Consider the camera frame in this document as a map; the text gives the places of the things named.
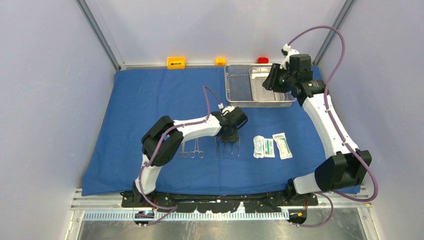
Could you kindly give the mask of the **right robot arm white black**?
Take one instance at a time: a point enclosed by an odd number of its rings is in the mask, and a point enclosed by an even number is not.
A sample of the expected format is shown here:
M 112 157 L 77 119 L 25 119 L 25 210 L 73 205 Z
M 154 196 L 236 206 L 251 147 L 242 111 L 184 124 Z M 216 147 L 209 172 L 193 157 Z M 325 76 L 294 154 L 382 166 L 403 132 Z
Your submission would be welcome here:
M 324 81 L 313 79 L 310 55 L 287 51 L 283 63 L 271 65 L 262 86 L 296 98 L 312 120 L 324 147 L 326 160 L 322 164 L 312 173 L 288 180 L 287 202 L 299 205 L 306 194 L 360 186 L 371 164 L 371 153 L 359 149 L 333 112 Z

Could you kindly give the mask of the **green white sterile packet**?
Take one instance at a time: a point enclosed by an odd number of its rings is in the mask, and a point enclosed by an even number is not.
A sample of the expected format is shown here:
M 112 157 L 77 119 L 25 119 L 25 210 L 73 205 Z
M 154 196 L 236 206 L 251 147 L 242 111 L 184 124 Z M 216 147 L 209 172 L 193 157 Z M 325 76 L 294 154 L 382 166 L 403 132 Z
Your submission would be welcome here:
M 265 138 L 262 142 L 262 147 L 264 158 L 275 157 L 274 140 L 272 138 Z

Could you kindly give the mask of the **wire mesh steel tray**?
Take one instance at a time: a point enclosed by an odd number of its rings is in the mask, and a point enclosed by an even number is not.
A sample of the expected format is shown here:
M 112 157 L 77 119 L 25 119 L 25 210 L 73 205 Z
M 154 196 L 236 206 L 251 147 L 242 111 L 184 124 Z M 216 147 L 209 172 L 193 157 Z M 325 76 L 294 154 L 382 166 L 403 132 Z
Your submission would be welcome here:
M 252 97 L 249 70 L 253 67 L 271 67 L 270 64 L 231 64 L 224 68 L 225 96 L 230 105 L 240 108 L 285 108 L 296 101 L 289 93 L 290 102 L 259 102 Z

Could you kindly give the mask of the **blue surgical wrap cloth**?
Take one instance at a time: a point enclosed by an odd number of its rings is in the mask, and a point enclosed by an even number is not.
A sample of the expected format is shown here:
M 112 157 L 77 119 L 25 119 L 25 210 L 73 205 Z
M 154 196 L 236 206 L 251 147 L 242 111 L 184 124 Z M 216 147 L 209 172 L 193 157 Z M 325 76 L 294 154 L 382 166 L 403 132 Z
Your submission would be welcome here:
M 114 75 L 114 86 L 100 133 L 82 176 L 82 195 L 129 191 L 142 164 L 142 137 L 162 116 L 173 120 L 203 117 L 226 101 L 223 67 L 169 70 L 128 69 Z M 157 178 L 160 192 L 194 195 L 238 195 L 279 191 L 291 178 L 312 173 L 326 160 L 310 117 L 298 103 L 282 108 L 245 108 L 247 124 L 237 146 L 216 155 L 215 139 L 201 137 L 204 158 L 174 157 Z M 255 136 L 273 139 L 285 133 L 293 157 L 254 158 Z

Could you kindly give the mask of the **steel hemostat ring handles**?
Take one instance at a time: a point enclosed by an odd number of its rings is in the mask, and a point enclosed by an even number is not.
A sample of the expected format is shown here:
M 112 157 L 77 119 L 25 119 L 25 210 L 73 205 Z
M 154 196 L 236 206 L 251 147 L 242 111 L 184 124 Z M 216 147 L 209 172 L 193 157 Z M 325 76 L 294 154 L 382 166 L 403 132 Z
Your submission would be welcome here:
M 205 157 L 205 153 L 203 151 L 200 150 L 200 145 L 199 145 L 199 139 L 196 138 L 194 140 L 194 149 L 193 151 L 190 151 L 188 156 L 192 159 L 194 158 L 204 158 Z

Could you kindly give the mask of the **steel forceps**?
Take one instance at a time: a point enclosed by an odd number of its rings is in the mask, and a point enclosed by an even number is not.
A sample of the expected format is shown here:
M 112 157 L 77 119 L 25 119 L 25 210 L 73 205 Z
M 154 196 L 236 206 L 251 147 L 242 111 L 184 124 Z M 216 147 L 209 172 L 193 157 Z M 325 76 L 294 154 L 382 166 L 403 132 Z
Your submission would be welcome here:
M 216 156 L 218 157 L 220 155 L 220 138 L 218 136 L 215 136 L 214 141 Z

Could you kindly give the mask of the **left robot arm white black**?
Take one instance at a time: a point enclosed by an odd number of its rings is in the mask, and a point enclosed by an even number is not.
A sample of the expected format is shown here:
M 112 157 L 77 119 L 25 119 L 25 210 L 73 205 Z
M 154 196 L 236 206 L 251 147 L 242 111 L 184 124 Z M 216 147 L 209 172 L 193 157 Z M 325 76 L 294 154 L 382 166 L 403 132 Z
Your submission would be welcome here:
M 224 143 L 237 143 L 238 131 L 248 122 L 240 107 L 220 107 L 206 116 L 173 120 L 162 116 L 141 138 L 142 163 L 134 180 L 134 200 L 141 207 L 153 202 L 153 193 L 162 167 L 177 154 L 182 144 L 202 137 L 218 137 Z

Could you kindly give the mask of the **pointed steel tweezers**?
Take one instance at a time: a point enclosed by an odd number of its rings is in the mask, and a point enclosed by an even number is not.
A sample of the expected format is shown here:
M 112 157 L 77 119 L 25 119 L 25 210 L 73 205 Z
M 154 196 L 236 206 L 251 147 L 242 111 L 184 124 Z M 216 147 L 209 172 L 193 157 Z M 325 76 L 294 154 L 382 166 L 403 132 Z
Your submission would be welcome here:
M 236 142 L 236 147 L 237 147 L 237 156 L 240 156 L 240 137 L 238 137 L 237 142 Z

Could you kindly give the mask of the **white gauze roll packet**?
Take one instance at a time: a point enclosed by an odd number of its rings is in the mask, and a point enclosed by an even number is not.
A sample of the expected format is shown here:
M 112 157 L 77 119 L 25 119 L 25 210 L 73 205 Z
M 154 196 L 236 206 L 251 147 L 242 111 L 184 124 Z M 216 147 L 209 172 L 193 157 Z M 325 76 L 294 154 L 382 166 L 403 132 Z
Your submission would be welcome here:
M 262 159 L 265 156 L 264 153 L 264 137 L 261 135 L 257 135 L 253 138 L 253 157 L 256 159 Z

